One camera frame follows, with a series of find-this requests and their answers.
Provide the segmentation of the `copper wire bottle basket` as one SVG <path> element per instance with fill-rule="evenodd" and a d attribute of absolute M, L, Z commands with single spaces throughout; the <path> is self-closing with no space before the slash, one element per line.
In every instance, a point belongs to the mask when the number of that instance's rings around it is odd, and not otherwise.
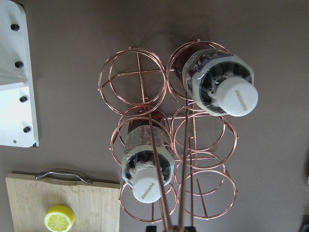
<path fill-rule="evenodd" d="M 180 46 L 170 57 L 167 66 L 164 66 L 161 59 L 152 51 L 130 47 L 127 52 L 135 53 L 137 56 L 146 56 L 158 65 L 158 72 L 162 74 L 164 82 L 159 94 L 152 100 L 146 97 L 142 98 L 142 103 L 131 103 L 130 108 L 120 113 L 118 126 L 112 133 L 110 141 L 110 151 L 114 151 L 114 143 L 116 139 L 122 139 L 121 129 L 124 125 L 131 125 L 135 121 L 147 122 L 147 135 L 150 141 L 144 145 L 138 145 L 137 152 L 150 151 L 154 165 L 150 167 L 150 172 L 146 178 L 152 184 L 158 184 L 161 217 L 159 222 L 163 224 L 166 232 L 194 232 L 196 230 L 193 224 L 189 226 L 183 225 L 184 214 L 189 215 L 191 220 L 197 218 L 193 209 L 185 208 L 185 196 L 189 194 L 191 198 L 198 196 L 205 197 L 202 191 L 194 192 L 193 188 L 185 187 L 186 181 L 190 181 L 191 187 L 199 186 L 199 173 L 216 173 L 222 177 L 223 181 L 231 181 L 225 160 L 219 159 L 218 163 L 212 166 L 198 166 L 199 160 L 216 159 L 217 156 L 210 151 L 209 147 L 196 149 L 196 137 L 186 137 L 185 143 L 182 144 L 183 154 L 180 155 L 176 149 L 179 144 L 177 140 L 178 128 L 174 127 L 174 121 L 179 120 L 180 126 L 187 126 L 189 120 L 195 120 L 197 117 L 205 117 L 207 113 L 194 107 L 192 99 L 179 94 L 172 86 L 169 80 L 170 73 L 180 54 L 187 49 L 198 46 L 207 46 L 212 49 L 222 49 L 223 47 L 214 42 L 195 40 Z M 172 116 L 165 115 L 159 110 L 159 105 L 169 92 L 177 103 L 180 103 L 180 109 L 185 110 L 183 116 L 174 113 Z"/>

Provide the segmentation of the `tea bottle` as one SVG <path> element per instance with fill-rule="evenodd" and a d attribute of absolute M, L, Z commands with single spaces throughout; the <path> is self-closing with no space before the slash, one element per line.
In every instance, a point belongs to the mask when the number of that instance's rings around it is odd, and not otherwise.
<path fill-rule="evenodd" d="M 151 125 L 149 119 L 135 119 L 129 123 L 121 165 L 123 180 L 141 203 L 154 203 L 161 197 L 153 144 L 164 186 L 171 182 L 175 165 L 171 140 L 159 126 L 165 125 L 163 113 L 155 110 L 151 118 L 156 121 Z"/>
<path fill-rule="evenodd" d="M 219 46 L 196 42 L 176 56 L 173 68 L 188 96 L 213 116 L 245 116 L 258 103 L 253 69 Z"/>

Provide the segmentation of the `half lemon slice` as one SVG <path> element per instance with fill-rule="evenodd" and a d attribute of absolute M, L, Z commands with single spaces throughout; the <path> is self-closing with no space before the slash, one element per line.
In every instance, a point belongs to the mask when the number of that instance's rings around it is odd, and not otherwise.
<path fill-rule="evenodd" d="M 74 212 L 69 207 L 59 204 L 52 206 L 44 218 L 44 224 L 51 232 L 68 232 L 74 221 Z"/>

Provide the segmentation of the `bamboo cutting board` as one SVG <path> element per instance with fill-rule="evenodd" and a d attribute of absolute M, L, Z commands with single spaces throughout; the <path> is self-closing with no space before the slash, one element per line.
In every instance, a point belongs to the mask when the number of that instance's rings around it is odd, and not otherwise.
<path fill-rule="evenodd" d="M 72 232 L 117 232 L 120 225 L 118 183 L 95 179 L 44 177 L 12 172 L 5 177 L 15 232 L 47 232 L 44 219 L 56 205 L 75 215 Z"/>

